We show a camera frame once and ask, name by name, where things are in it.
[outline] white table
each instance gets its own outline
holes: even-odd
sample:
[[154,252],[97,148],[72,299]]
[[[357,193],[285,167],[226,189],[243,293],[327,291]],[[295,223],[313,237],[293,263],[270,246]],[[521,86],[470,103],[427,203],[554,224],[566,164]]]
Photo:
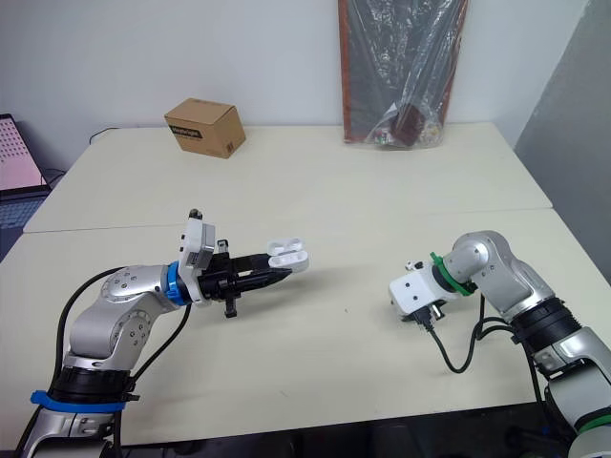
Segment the white table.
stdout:
[[217,222],[327,226],[347,216],[550,208],[491,123],[449,125],[442,146],[346,145],[339,127],[252,127],[229,159],[182,151],[169,129],[112,131],[89,147],[26,232]]
[[[403,275],[406,260],[426,258],[431,250],[445,254],[458,236],[481,229],[504,234],[578,320],[611,344],[605,308],[611,290],[551,209],[417,219],[387,212],[378,220],[353,217],[333,225],[316,219],[223,222],[217,235],[229,239],[233,256],[261,252],[268,239],[297,235],[305,239],[311,267],[244,294],[236,319],[226,320],[216,302],[195,308],[183,333],[138,383],[142,398],[125,411],[125,443],[532,401],[523,353],[507,335],[479,343],[472,367],[455,375],[431,337],[413,323],[401,323],[390,306],[388,283]],[[50,232],[17,242],[0,264],[0,449],[14,447],[32,413],[30,393],[49,382],[65,300],[103,269],[174,260],[181,230],[182,224]],[[83,294],[71,320],[98,288]],[[457,363],[466,354],[477,302],[472,296],[446,305],[447,318],[436,327]],[[158,320],[142,361],[180,317],[179,312]]]

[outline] blue ring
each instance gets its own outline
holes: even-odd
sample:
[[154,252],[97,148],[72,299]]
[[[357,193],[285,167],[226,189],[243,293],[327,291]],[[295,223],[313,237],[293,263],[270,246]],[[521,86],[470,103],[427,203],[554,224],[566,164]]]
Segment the blue ring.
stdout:
[[60,403],[51,399],[46,391],[36,390],[30,397],[32,404],[39,404],[48,410],[55,412],[69,413],[113,413],[123,410],[125,403],[107,403],[107,404],[71,404]]
[[165,296],[177,305],[185,305],[179,288],[179,262],[175,260],[168,266],[168,289]]

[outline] cardboard box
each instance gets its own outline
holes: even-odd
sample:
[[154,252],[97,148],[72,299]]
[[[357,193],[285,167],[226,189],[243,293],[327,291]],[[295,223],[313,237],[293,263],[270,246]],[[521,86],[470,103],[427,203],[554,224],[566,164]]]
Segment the cardboard box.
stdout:
[[227,159],[246,140],[233,105],[187,98],[165,120],[184,151]]

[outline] black cable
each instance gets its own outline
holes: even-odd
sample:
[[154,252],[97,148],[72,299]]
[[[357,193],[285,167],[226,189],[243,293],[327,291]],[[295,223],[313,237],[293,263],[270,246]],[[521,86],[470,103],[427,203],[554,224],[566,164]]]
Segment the black cable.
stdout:
[[189,303],[184,309],[184,314],[182,314],[182,320],[180,320],[179,326],[176,328],[176,330],[172,333],[168,340],[165,341],[165,343],[163,343],[163,345],[160,346],[158,350],[153,353],[148,360],[146,360],[146,362],[140,367],[140,369],[137,370],[136,375],[131,378],[132,386],[136,383],[136,380],[140,378],[144,371],[148,369],[149,366],[158,358],[158,356],[163,353],[163,350],[165,350],[174,341],[174,339],[179,336],[180,331],[187,324],[187,320],[189,319],[190,313],[191,304]]
[[121,452],[121,410],[115,412],[115,428],[113,430],[113,449],[116,458],[123,458]]
[[51,178],[50,180],[47,181],[47,184],[53,184],[54,182],[56,182],[58,179],[62,178],[63,176],[65,176],[66,174],[57,174],[55,177]]
[[71,297],[66,302],[66,305],[64,305],[64,309],[61,311],[61,315],[59,316],[59,323],[57,324],[57,337],[55,339],[55,365],[53,367],[53,376],[51,378],[51,384],[49,385],[49,391],[51,391],[51,389],[53,388],[53,384],[61,373],[61,362],[64,356],[64,333],[66,332],[66,320],[68,319],[68,314],[73,308],[74,303],[83,293],[83,291],[85,291],[96,281],[103,279],[104,277],[108,277],[109,275],[114,274],[117,270],[120,270],[122,268],[123,267],[115,267],[113,269],[108,269],[91,277],[83,284],[81,284],[76,291],[74,291],[74,294],[71,295]]
[[[467,360],[459,368],[456,368],[453,366],[452,362],[450,361],[450,358],[448,357],[448,353],[446,352],[446,348],[442,344],[441,340],[435,333],[432,326],[427,328],[432,338],[435,340],[435,343],[439,347],[439,351],[441,352],[441,356],[443,357],[444,362],[446,363],[446,366],[448,367],[449,370],[451,370],[452,372],[456,374],[463,373],[465,370],[467,370],[467,368],[471,364],[471,360],[474,355],[475,340],[481,341],[484,337],[486,337],[487,335],[495,331],[506,331],[506,332],[511,333],[512,335],[516,334],[514,329],[511,326],[507,325],[507,323],[503,319],[499,317],[484,318],[485,301],[486,299],[484,298],[483,295],[481,295],[480,301],[479,301],[479,321],[475,324],[474,330],[471,334],[471,339],[469,342],[469,352],[467,353]],[[503,323],[503,325],[490,326],[489,328],[484,330],[483,325],[485,323]],[[541,388],[538,384],[537,369],[535,367],[535,361],[533,360],[533,357],[528,352],[528,349],[526,348],[526,346],[524,346],[524,344],[522,345],[522,349],[524,350],[524,355],[526,356],[526,361],[528,363],[528,370],[530,372],[531,382],[533,384],[533,391],[535,392],[535,399],[537,400],[537,404],[539,408],[541,409],[543,416],[545,417],[545,421],[547,422],[548,425],[551,425],[552,424],[551,418],[549,416],[547,409],[545,408],[543,399],[541,398]]]
[[101,131],[97,131],[95,134],[93,134],[92,136],[89,137],[89,144],[90,145],[92,144],[92,140],[94,139],[94,137],[96,135],[100,135],[100,134],[102,134],[102,133],[104,133],[106,131],[113,131],[115,129],[120,129],[120,128],[119,127],[107,127],[106,129],[102,129]]
[[54,172],[58,172],[60,174],[65,174],[66,171],[62,170],[62,169],[54,169],[53,167],[44,167],[42,170],[47,171],[47,170],[52,170]]
[[15,449],[15,452],[13,455],[15,458],[21,458],[21,455],[23,454],[23,447],[26,446],[26,442],[28,441],[28,438],[30,437],[30,433],[32,432],[32,428],[34,427],[34,424],[36,423],[36,419],[38,418],[38,413],[40,413],[41,409],[42,409],[42,406],[38,406],[36,410],[34,411],[34,413],[32,414],[32,416],[30,417],[30,420],[28,421],[28,424],[26,425],[26,428],[24,429],[23,434],[21,434],[21,438],[19,439],[17,448]]
[[[140,367],[140,369],[136,372],[136,375],[134,375],[134,377],[131,378],[131,383],[130,385],[126,388],[127,389],[132,389],[136,383],[136,380],[139,379],[142,374],[144,373],[144,371],[146,369],[149,368],[149,366],[158,358],[158,356],[163,353],[163,351],[174,341],[174,339],[176,337],[179,336],[180,331],[184,328],[184,326],[187,324],[187,320],[189,319],[189,314],[191,313],[191,304],[187,304],[187,306],[184,309],[184,313],[182,314],[182,319],[180,320],[179,325],[177,326],[177,328],[174,330],[174,332],[172,333],[172,335],[167,339],[167,341],[165,341],[163,343],[162,346],[160,346],[157,351],[155,353],[153,353],[151,355],[151,357],[146,360],[146,362]],[[123,453],[121,452],[121,410],[118,410],[117,412],[115,412],[115,429],[113,432],[113,448],[115,450],[115,456],[116,458],[123,458]]]
[[514,329],[511,326],[507,326],[507,325],[505,325],[505,326],[490,326],[489,328],[481,331],[481,333],[479,334],[479,340],[481,341],[488,334],[490,334],[491,332],[495,332],[495,331],[507,331],[507,332],[511,332],[512,334],[515,333]]
[[439,337],[437,336],[437,333],[435,332],[435,330],[432,327],[431,329],[428,329],[429,334],[431,334],[431,337],[435,340],[435,343],[439,347],[439,351],[441,352],[443,361],[446,362],[446,366],[453,373],[462,374],[465,370],[467,370],[467,368],[469,367],[469,364],[471,364],[471,359],[474,356],[475,339],[479,332],[479,326],[480,326],[480,322],[477,322],[477,324],[474,326],[474,330],[472,331],[471,338],[469,340],[469,351],[467,353],[467,359],[465,360],[465,363],[462,366],[460,366],[459,368],[454,367],[454,365],[452,364],[452,361],[450,361],[450,358],[448,357],[448,353],[446,352],[446,347],[443,346],[443,344],[441,343],[441,340],[439,340]]

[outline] laptop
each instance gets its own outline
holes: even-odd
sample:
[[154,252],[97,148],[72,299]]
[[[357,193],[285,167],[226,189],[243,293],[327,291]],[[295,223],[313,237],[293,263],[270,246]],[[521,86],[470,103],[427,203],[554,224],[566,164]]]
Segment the laptop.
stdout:
[[10,114],[0,114],[0,260],[51,192]]

